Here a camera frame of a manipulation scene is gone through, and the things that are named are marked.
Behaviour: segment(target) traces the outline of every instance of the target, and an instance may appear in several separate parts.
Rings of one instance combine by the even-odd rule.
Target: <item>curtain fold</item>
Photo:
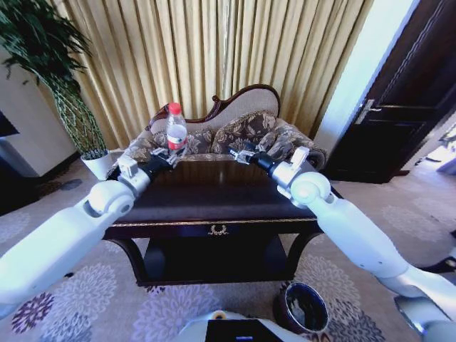
[[[109,148],[126,147],[164,104],[186,118],[254,83],[281,117],[316,131],[373,0],[53,0],[90,39],[83,98]]]

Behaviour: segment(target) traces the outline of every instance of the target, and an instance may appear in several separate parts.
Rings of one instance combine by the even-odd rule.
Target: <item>potted plant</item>
[[[72,54],[90,55],[84,35],[47,0],[0,0],[0,44],[11,55],[4,61],[8,77],[17,64],[49,88],[82,161],[104,180],[112,165],[110,155],[73,75],[84,66]]]

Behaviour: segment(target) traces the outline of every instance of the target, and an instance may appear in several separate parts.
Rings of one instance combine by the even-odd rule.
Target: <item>dark wooden door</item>
[[[422,0],[324,173],[388,182],[455,104],[456,1]]]

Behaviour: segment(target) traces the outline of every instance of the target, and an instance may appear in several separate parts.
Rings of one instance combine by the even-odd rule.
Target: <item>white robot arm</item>
[[[157,172],[175,166],[177,157],[165,157],[163,153],[163,149],[154,151],[151,162],[142,170],[133,160],[121,160],[119,181],[96,184],[76,206],[52,216],[2,256],[0,319],[61,279],[117,218],[130,211],[135,198]],[[441,276],[407,263],[367,216],[331,192],[323,175],[302,172],[308,153],[300,147],[287,163],[276,162],[265,152],[232,151],[237,161],[254,163],[267,171],[280,193],[317,216],[320,228],[356,266],[399,294],[399,310],[419,332],[427,332],[423,335],[425,341],[437,335],[439,341],[452,341],[456,333],[456,287]],[[31,252],[36,257],[26,258]]]
[[[158,172],[176,166],[178,156],[165,152],[154,150],[142,169],[122,156],[118,181],[95,184],[78,204],[54,214],[0,258],[0,319],[62,279],[131,210]]]
[[[253,163],[267,171],[277,182],[278,191],[294,205],[308,207],[321,230],[356,266],[399,295],[395,298],[398,309],[418,332],[436,331],[436,324],[456,322],[456,286],[440,275],[410,265],[359,208],[331,192],[325,176],[303,172],[301,165],[308,148],[298,148],[290,163],[275,162],[265,152],[231,153],[238,162]],[[453,341],[456,323],[452,329],[455,335],[448,340],[440,337],[439,341]]]

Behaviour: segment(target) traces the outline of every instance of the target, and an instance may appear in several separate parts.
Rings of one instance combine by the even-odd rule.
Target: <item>wooden table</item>
[[[313,170],[308,163],[307,171]],[[279,234],[295,234],[288,255]],[[104,239],[123,248],[137,284],[290,280],[322,231],[255,165],[181,162],[148,187]],[[142,257],[134,238],[150,238]]]

